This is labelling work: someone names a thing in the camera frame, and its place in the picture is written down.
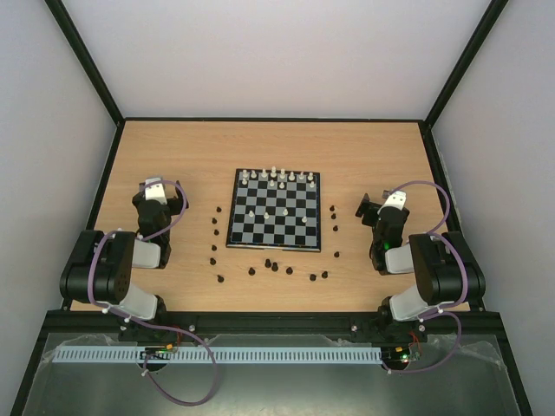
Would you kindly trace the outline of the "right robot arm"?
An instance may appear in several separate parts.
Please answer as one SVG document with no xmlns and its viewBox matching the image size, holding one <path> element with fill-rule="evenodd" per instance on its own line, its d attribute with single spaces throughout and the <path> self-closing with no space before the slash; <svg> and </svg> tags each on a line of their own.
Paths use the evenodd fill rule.
<svg viewBox="0 0 555 416">
<path fill-rule="evenodd" d="M 372 230 L 369 258 L 381 275 L 413 273 L 415 284 L 389 296 L 378 308 L 378 328 L 390 339 L 408 330 L 408 322 L 423 321 L 445 309 L 475 302 L 486 292 L 486 280 L 470 247 L 458 231 L 434 231 L 402 238 L 409 210 L 407 195 L 390 193 L 383 203 L 364 195 L 356 210 Z"/>
</svg>

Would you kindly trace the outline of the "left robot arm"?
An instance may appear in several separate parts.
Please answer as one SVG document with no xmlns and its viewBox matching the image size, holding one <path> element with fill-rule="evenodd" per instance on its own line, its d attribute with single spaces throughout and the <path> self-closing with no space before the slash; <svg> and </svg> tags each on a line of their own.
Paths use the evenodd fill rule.
<svg viewBox="0 0 555 416">
<path fill-rule="evenodd" d="M 62 272 L 60 292 L 68 302 L 94 305 L 125 322 L 161 325 L 167 312 L 163 299 L 133 284 L 131 275 L 134 269 L 167 266 L 171 229 L 189 203 L 180 182 L 152 177 L 140 183 L 132 204 L 137 231 L 81 232 Z"/>
</svg>

